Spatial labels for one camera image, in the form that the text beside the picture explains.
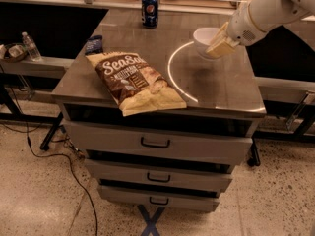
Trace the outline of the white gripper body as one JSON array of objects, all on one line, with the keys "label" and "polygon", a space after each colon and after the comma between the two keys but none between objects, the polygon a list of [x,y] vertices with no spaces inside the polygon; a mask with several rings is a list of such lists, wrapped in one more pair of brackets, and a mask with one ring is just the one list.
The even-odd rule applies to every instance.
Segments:
[{"label": "white gripper body", "polygon": [[249,4],[241,5],[229,20],[227,35],[240,45],[250,46],[263,39],[267,34],[259,30],[253,23]]}]

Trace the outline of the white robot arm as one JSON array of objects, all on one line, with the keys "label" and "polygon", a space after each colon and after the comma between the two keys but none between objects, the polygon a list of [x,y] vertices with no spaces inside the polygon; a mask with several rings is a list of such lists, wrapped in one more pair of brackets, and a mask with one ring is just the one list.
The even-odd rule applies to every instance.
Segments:
[{"label": "white robot arm", "polygon": [[206,54],[217,59],[238,45],[251,46],[271,30],[315,14],[315,0],[251,0],[241,5],[211,39]]}]

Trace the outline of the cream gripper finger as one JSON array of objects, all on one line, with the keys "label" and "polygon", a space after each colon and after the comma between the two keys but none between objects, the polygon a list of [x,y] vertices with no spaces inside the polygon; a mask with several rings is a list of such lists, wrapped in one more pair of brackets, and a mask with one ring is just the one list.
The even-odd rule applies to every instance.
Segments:
[{"label": "cream gripper finger", "polygon": [[234,41],[228,36],[214,37],[210,41],[210,45],[207,48],[206,53],[212,59],[218,59],[222,56],[233,53],[238,45],[238,41]]},{"label": "cream gripper finger", "polygon": [[219,31],[211,39],[211,41],[210,41],[211,46],[218,46],[218,45],[227,44],[227,34],[226,34],[227,27],[228,27],[228,22],[225,22],[221,26]]}]

